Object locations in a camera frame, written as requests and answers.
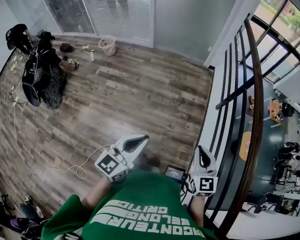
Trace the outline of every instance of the tree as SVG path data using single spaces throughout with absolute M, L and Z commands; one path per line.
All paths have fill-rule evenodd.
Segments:
M 300 37 L 300 11 L 291 4 L 292 15 L 287 17 L 288 22 L 291 25 L 291 30 L 293 31 L 293 35 L 290 38 L 290 42 L 293 42 L 295 39 Z

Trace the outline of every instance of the cable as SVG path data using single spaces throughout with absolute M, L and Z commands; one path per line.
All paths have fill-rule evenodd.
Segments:
M 60 77 L 54 78 L 54 80 L 59 80 L 60 78 L 62 78 L 62 77 L 66 74 L 66 71 L 67 71 L 68 68 L 69 68 L 69 66 L 67 66 L 67 67 L 65 68 L 65 70 L 63 71 L 63 74 L 62 74 Z
M 16 107 L 15 107 L 15 106 L 14 106 L 14 136 L 15 136 L 15 143 L 16 143 L 17 151 L 18 151 L 19 154 L 22 156 L 21 151 L 20 151 L 20 149 L 19 149 L 18 138 L 17 138 L 17 128 L 16 128 Z M 88 156 L 88 158 L 85 160 L 85 162 L 84 162 L 83 164 L 81 164 L 81 165 L 77 165 L 77 164 L 76 164 L 76 165 L 73 165 L 73 166 L 71 166 L 70 168 L 68 168 L 67 170 L 62 170 L 62 169 L 53 168 L 53 167 L 47 167 L 47 166 L 46 166 L 41 172 L 35 172 L 35 171 L 33 171 L 31 168 L 28 167 L 28 165 L 27 165 L 27 163 L 26 163 L 25 160 L 23 160 L 23 162 L 24 162 L 25 166 L 26 166 L 32 173 L 38 174 L 38 175 L 42 174 L 46 169 L 57 170 L 57 171 L 62 171 L 62 172 L 65 172 L 65 173 L 66 173 L 66 172 L 68 172 L 70 169 L 72 169 L 72 168 L 74 168 L 74 167 L 78 167 L 78 168 L 76 169 L 76 172 L 75 172 L 75 173 L 76 173 L 76 175 L 78 176 L 78 178 L 84 180 L 84 179 L 88 178 L 88 172 L 87 172 L 85 169 L 83 169 L 82 166 L 84 166 L 84 165 L 88 162 L 88 160 L 90 159 L 90 157 L 92 157 L 92 155 L 93 155 L 94 153 L 96 153 L 99 149 L 104 148 L 104 147 L 107 147 L 107 146 L 111 146 L 111 144 L 107 144 L 107 145 L 103 145 L 103 146 L 98 147 L 95 151 L 93 151 L 93 152 Z M 85 172 L 85 174 L 86 174 L 85 177 L 81 177 L 81 176 L 78 174 L 79 169 L 81 169 L 81 170 L 83 170 L 83 171 Z
M 6 79 L 7 79 L 7 74 L 8 74 L 8 67 L 9 67 L 9 65 L 8 65 L 8 62 L 7 62 L 7 61 L 5 62 L 5 64 L 6 64 L 6 70 L 5 70 L 5 76 L 4 76 L 4 81 L 3 81 L 3 90 L 2 90 L 2 92 L 3 92 L 3 103 L 4 103 L 4 104 L 7 104 L 8 100 L 9 100 L 9 97 L 10 97 L 10 89 L 11 89 L 11 87 L 12 87 L 13 85 L 10 86 L 10 88 L 9 88 L 9 90 L 8 90 L 7 98 L 6 98 L 5 84 L 6 84 Z
M 14 89 L 14 91 L 15 91 L 16 95 L 19 96 L 19 98 L 24 98 L 25 95 L 24 95 L 23 93 L 21 93 L 21 94 L 18 93 L 18 91 L 20 90 L 20 88 L 21 88 L 20 85 L 18 85 L 18 86 Z

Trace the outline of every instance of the black bag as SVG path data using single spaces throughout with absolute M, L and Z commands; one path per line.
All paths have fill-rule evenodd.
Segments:
M 73 51 L 73 49 L 74 48 L 66 42 L 64 42 L 63 44 L 60 45 L 60 52 L 63 52 L 63 53 L 71 53 Z
M 295 109 L 288 103 L 282 103 L 282 113 L 284 117 L 292 117 Z

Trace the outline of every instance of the trash can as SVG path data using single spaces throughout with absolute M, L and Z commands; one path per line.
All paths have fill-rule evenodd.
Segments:
M 116 53 L 116 39 L 113 36 L 102 38 L 98 45 L 107 56 L 112 56 Z

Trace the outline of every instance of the patterned fabric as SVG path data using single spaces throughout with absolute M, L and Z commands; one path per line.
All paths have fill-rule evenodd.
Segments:
M 47 108 L 55 110 L 62 102 L 62 92 L 66 85 L 66 75 L 59 66 L 51 67 L 50 74 L 50 84 L 40 92 L 40 95 Z

